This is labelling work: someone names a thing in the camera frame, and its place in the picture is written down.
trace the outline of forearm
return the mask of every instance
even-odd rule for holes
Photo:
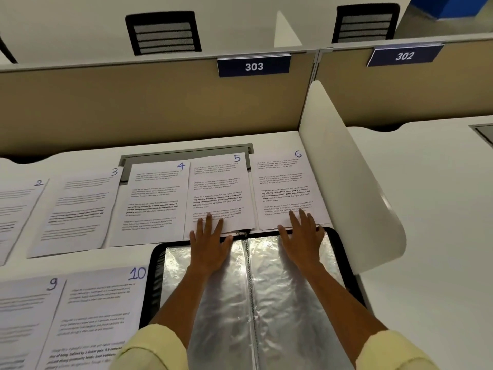
[[[355,366],[368,338],[387,328],[346,291],[319,263],[302,270]]]
[[[168,327],[187,349],[207,280],[207,275],[188,267],[180,284],[150,322]]]

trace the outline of black folder edge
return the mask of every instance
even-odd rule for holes
[[[341,242],[341,238],[336,230],[330,227],[324,227],[325,232],[329,236],[330,244],[334,250],[334,255],[336,257],[337,265],[339,271],[341,272],[342,280],[349,293],[358,300],[363,306],[366,304],[363,299],[361,290],[359,289],[356,277],[353,274],[351,265],[349,264],[348,257]],[[269,232],[259,232],[249,235],[236,235],[233,240],[248,240],[251,238],[259,238],[266,236],[279,236],[279,231],[269,231]],[[163,265],[165,260],[166,249],[171,247],[186,247],[189,246],[190,242],[188,240],[161,243],[157,245],[152,251],[148,273],[147,281],[145,284],[145,294],[144,301],[142,303],[142,313],[140,315],[139,328],[142,328],[149,324],[152,317],[157,313],[160,308],[161,301],[161,288],[163,285]]]

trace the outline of yellow shirt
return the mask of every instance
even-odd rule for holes
[[[188,370],[186,349],[162,325],[140,329],[116,356],[110,370]],[[381,331],[371,336],[356,361],[356,370],[438,370],[429,357],[403,335]]]

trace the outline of paper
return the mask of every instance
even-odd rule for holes
[[[107,370],[139,329],[146,267],[72,274],[37,370]]]
[[[255,228],[246,165],[244,153],[190,160],[185,238],[208,212],[213,215],[213,228],[224,218],[223,233]]]
[[[0,369],[36,368],[65,278],[0,283]]]
[[[288,212],[311,213],[317,224],[330,224],[330,217],[304,151],[279,155],[250,155],[250,166],[261,230],[291,227]]]
[[[183,240],[189,171],[187,160],[133,165],[111,246]]]
[[[65,179],[28,257],[102,247],[122,167]]]
[[[0,266],[5,265],[46,182],[44,179],[36,179],[0,186]]]

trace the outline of brown partition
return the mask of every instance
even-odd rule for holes
[[[314,57],[228,78],[216,59],[0,73],[0,156],[296,130]]]
[[[493,40],[447,43],[431,63],[367,68],[372,52],[321,58],[316,80],[347,126],[493,114]]]

